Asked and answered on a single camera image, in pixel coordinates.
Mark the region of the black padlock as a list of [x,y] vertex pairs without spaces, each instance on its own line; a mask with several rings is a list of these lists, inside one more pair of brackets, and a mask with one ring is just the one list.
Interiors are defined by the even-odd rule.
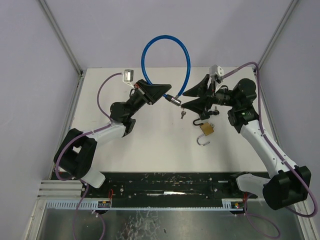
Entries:
[[209,119],[210,116],[211,116],[211,114],[208,111],[204,111],[201,114],[199,114],[199,118],[195,119],[192,122],[192,124],[194,126],[202,126],[204,124],[203,121]]

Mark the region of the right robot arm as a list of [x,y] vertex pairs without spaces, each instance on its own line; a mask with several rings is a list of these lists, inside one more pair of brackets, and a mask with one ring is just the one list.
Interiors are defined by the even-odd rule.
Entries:
[[264,198],[273,210],[282,209],[308,197],[307,188],[311,181],[311,172],[306,166],[299,167],[270,138],[267,130],[259,121],[253,102],[257,98],[256,83],[248,78],[241,79],[230,90],[209,82],[207,74],[194,87],[183,93],[194,99],[182,104],[182,108],[207,119],[213,114],[212,105],[230,107],[228,121],[235,130],[253,147],[263,162],[269,177],[263,178],[251,173],[239,173],[235,176],[238,189]]

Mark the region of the blue lock keys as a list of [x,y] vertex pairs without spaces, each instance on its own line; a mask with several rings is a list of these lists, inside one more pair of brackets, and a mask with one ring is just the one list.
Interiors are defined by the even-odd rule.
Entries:
[[186,110],[184,108],[182,108],[181,114],[180,114],[180,119],[183,120],[186,114],[187,114]]

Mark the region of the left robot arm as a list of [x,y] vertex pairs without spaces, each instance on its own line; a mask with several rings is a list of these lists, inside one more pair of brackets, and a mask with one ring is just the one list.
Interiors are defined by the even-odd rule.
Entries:
[[110,106],[110,123],[87,132],[76,128],[69,130],[53,159],[56,177],[62,181],[74,177],[100,188],[106,177],[92,167],[97,146],[130,134],[136,123],[132,116],[145,104],[155,104],[171,88],[170,84],[148,84],[140,79],[133,85],[133,93],[127,101]]

